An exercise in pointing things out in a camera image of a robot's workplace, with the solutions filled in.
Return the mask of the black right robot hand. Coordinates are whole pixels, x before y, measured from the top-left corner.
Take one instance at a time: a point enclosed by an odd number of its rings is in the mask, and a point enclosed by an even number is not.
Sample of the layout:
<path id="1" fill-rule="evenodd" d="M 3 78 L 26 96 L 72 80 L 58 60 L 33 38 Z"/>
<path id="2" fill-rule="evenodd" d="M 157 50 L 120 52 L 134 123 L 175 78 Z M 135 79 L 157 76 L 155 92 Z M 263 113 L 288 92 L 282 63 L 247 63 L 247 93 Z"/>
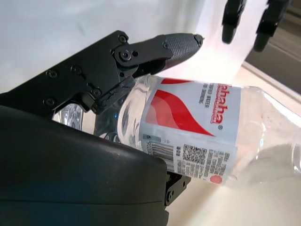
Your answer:
<path id="1" fill-rule="evenodd" d="M 196 54 L 203 37 L 159 35 L 138 43 L 115 31 L 0 96 L 3 226 L 165 226 L 190 178 L 161 159 L 80 131 L 93 111 L 111 132 L 135 78 Z"/>

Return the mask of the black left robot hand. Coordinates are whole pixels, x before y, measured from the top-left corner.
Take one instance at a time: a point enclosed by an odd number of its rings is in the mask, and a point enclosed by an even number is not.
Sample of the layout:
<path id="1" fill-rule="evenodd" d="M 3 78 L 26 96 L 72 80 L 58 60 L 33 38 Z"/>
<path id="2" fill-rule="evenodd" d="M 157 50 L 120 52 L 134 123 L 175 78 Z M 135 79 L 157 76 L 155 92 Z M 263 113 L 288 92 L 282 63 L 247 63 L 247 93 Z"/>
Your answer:
<path id="1" fill-rule="evenodd" d="M 228 0 L 222 18 L 222 41 L 231 44 L 246 7 L 246 0 Z M 262 52 L 273 37 L 279 23 L 284 19 L 290 0 L 268 0 L 256 30 L 253 49 Z"/>

